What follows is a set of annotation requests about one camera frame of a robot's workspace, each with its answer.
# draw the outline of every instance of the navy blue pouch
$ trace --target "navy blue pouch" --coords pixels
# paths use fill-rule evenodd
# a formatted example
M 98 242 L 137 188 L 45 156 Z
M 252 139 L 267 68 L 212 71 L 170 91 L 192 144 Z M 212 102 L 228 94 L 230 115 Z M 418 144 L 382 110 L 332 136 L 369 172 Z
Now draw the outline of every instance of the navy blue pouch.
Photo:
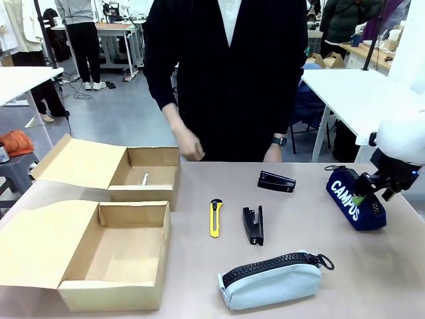
M 353 202 L 353 184 L 359 178 L 354 169 L 345 166 L 328 166 L 333 171 L 326 190 L 345 217 L 357 231 L 373 231 L 386 226 L 386 213 L 376 195 L 366 197 L 360 206 Z

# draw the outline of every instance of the gray stool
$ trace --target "gray stool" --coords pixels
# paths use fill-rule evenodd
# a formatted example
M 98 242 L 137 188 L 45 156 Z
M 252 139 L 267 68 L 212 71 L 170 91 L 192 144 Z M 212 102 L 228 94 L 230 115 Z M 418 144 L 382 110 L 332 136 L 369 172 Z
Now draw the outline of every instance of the gray stool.
M 0 186 L 0 195 L 10 188 L 12 193 L 17 191 L 23 195 L 33 184 L 28 175 L 29 166 L 39 163 L 34 153 L 14 156 L 7 163 L 0 164 L 0 177 L 6 177 L 6 182 Z M 16 201 L 0 201 L 0 208 L 11 208 Z

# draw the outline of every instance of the orange fabric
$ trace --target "orange fabric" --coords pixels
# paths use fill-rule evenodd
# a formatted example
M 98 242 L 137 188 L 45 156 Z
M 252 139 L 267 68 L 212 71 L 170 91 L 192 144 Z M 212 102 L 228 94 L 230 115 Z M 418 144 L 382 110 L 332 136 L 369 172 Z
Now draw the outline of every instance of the orange fabric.
M 10 131 L 0 135 L 0 142 L 5 144 L 6 152 L 10 157 L 28 154 L 34 151 L 30 138 L 21 130 Z

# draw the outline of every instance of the zipper pull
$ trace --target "zipper pull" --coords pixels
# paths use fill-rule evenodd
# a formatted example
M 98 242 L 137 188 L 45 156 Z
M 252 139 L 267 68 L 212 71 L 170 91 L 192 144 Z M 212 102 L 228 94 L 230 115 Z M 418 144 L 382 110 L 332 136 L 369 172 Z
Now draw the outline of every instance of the zipper pull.
M 313 254 L 306 254 L 305 257 L 307 258 L 307 262 L 312 265 L 322 265 L 326 269 L 334 270 L 335 266 L 333 265 L 333 262 L 327 258 L 325 255 L 318 254 L 317 256 Z

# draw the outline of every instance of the black stapler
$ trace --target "black stapler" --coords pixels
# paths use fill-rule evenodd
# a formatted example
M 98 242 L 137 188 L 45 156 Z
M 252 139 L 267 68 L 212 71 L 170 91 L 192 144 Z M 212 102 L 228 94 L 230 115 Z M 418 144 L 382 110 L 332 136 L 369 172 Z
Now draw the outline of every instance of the black stapler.
M 258 207 L 258 222 L 255 222 L 255 211 L 251 211 L 249 207 L 245 207 L 243 210 L 244 224 L 248 240 L 251 245 L 260 246 L 264 242 L 264 230 L 263 230 L 263 207 Z
M 276 175 L 267 171 L 261 171 L 260 178 L 258 179 L 258 187 L 271 191 L 283 191 L 285 193 L 292 193 L 296 183 L 297 181 L 292 178 Z

